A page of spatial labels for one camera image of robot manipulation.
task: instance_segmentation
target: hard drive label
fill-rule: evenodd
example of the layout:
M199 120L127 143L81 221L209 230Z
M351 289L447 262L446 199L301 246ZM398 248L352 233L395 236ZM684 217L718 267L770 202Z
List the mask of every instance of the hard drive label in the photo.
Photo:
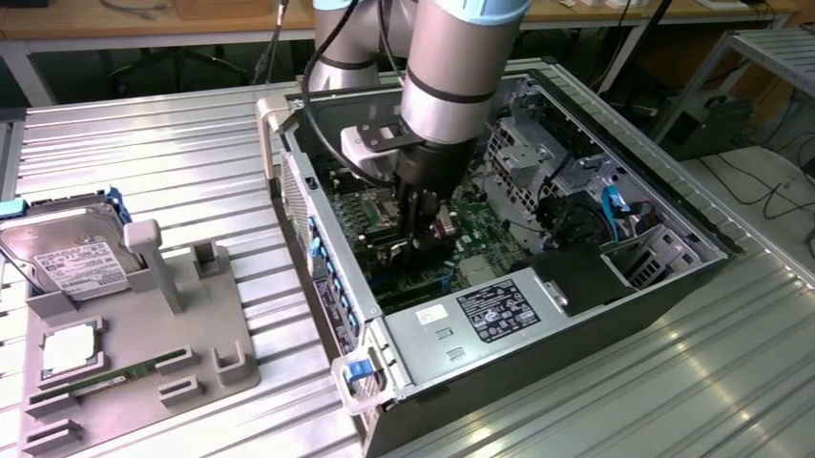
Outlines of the hard drive label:
M36 255L35 261L67 294L125 281L125 270L104 241Z

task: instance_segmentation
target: power cable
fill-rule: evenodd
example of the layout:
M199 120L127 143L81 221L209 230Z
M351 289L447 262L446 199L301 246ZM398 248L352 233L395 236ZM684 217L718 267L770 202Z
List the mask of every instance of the power cable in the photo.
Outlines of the power cable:
M632 5L632 0L628 0L626 2L626 7L623 8L623 13L620 14L620 19L616 21L616 26L614 26L615 29L619 29L620 27L623 27L623 20L626 19L626 14L628 13L628 8ZM611 61L608 62L608 66L606 67L606 70L603 71L603 73L600 74L600 77L595 80L594 83L591 83L588 85L590 88L594 88L598 83L603 82L603 79L606 78L606 75L608 74L608 72L611 72L611 67L614 66L614 61L616 61L618 56L620 55L620 51L623 50L623 44L626 43L626 34L623 33L620 35L620 41L616 45L616 50L614 51L614 55L611 56Z
M275 64L275 55L277 54L277 44L280 43L280 32L283 31L283 19L285 18L285 12L289 9L289 0L281 0L277 5L277 21L275 24L275 30L271 34L271 38L267 43L267 48L257 58L255 64L255 75L252 76L252 84L259 84L261 76L267 74L265 83L271 83L271 69Z

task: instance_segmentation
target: hard drive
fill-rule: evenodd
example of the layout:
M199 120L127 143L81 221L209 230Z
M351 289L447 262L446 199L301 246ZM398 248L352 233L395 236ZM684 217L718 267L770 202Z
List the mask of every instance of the hard drive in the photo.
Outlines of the hard drive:
M12 202L17 209L9 208ZM121 198L99 192L29 207L21 199L12 202L0 208L7 218L0 221L0 250L35 293L61 290L84 301L125 290L127 274L144 267L123 245L129 216Z

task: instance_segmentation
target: power supply label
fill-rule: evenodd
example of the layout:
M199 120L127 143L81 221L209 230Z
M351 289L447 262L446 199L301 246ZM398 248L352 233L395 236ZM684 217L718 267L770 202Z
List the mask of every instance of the power supply label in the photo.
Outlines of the power supply label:
M483 342L491 343L540 321L512 280L456 298Z

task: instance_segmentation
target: blue latch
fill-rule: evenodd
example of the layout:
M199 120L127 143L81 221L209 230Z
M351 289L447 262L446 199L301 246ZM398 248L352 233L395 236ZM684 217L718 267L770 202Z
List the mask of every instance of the blue latch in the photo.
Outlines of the blue latch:
M623 201L620 196L620 190L616 186L606 186L603 188L603 194L600 196L600 204L603 206L603 214L611 225L611 232L614 233L614 241L620 241L620 234L616 230L616 221L614 220L614 207L619 208L623 212L630 212L631 207Z
M319 237L315 237L315 239L311 240L311 249L309 249L312 258L315 258L320 254L320 248L323 248L321 245L323 245L323 241L320 240Z
M362 361L350 363L343 370L343 375L345 376L345 382L348 383L362 380L366 377L371 377L374 375L374 365L371 364L371 360L364 359Z
M0 202L0 219L9 219L25 216L28 204L24 198L15 198Z
M116 208L119 209L119 219L124 224L132 222L132 218L129 217L129 212L125 208L125 198L123 198L123 193L113 186L108 186L104 191L104 196L116 204Z

